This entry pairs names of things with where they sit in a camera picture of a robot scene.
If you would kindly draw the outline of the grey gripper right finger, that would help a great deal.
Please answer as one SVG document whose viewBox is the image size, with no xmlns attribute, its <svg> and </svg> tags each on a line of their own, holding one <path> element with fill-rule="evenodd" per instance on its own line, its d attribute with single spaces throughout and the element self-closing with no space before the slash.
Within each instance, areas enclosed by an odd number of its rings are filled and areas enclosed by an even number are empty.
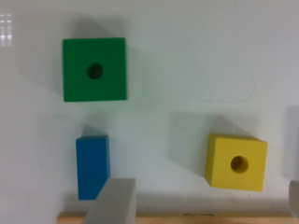
<svg viewBox="0 0 299 224">
<path fill-rule="evenodd" d="M 299 181 L 296 180 L 289 185 L 289 207 L 292 215 L 299 219 Z"/>
</svg>

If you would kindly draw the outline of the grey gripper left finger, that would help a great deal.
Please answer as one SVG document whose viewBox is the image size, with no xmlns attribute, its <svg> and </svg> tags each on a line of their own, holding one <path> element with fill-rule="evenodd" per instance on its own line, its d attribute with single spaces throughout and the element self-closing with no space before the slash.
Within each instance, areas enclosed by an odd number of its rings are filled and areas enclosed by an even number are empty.
<svg viewBox="0 0 299 224">
<path fill-rule="evenodd" d="M 83 224 L 135 224 L 134 178 L 110 178 L 98 194 Z"/>
</svg>

